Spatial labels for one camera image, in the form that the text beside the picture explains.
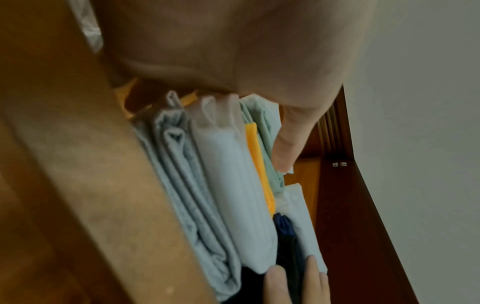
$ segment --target white cloth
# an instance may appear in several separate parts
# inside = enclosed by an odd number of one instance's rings
[[[280,119],[280,109],[279,109],[279,104],[275,102],[271,102],[270,100],[267,100],[257,94],[250,94],[241,99],[243,102],[254,102],[257,101],[259,103],[262,103],[264,105],[264,108],[270,113],[270,117],[272,119],[269,121],[270,122],[270,135],[272,138],[276,138],[277,134],[280,131],[280,128],[282,127],[282,121]],[[294,168],[290,168],[290,170],[287,172],[289,174],[294,173]]]
[[[276,212],[286,215],[290,219],[303,257],[306,258],[308,255],[313,254],[316,257],[318,270],[326,273],[327,266],[320,253],[319,243],[310,219],[309,209],[305,203],[302,186],[300,184],[286,186],[284,192],[276,193],[274,196]]]
[[[238,95],[201,97],[185,108],[218,210],[242,264],[265,273],[278,237],[247,146]]]

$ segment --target white wall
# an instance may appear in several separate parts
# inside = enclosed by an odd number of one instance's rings
[[[355,158],[423,304],[480,303],[480,1],[380,0],[345,82]]]

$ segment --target mint green cloth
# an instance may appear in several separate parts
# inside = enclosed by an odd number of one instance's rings
[[[257,101],[252,101],[249,103],[250,107],[247,106],[243,101],[240,101],[241,116],[243,118],[243,122],[245,124],[250,124],[253,122],[256,123],[258,130],[258,143],[260,144],[261,155],[265,164],[268,184],[270,185],[271,191],[274,194],[283,192],[285,186],[284,176],[283,174],[274,169],[271,160],[272,147],[275,138],[272,139],[270,134],[270,123],[267,121],[269,119],[269,113],[265,113],[265,109],[262,109],[262,106]]]

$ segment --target hand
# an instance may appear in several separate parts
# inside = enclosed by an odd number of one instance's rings
[[[272,163],[288,171],[334,101],[375,0],[92,0],[110,83],[129,97],[162,90],[256,93],[284,106]]]
[[[287,286],[285,270],[272,266],[266,272],[263,283],[263,302],[265,304],[292,304]],[[327,274],[320,272],[313,255],[306,259],[303,277],[302,304],[330,304],[330,287]]]

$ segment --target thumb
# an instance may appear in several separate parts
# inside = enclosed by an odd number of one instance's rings
[[[276,170],[283,173],[290,170],[324,112],[325,107],[283,107],[283,121],[271,155],[271,162]]]

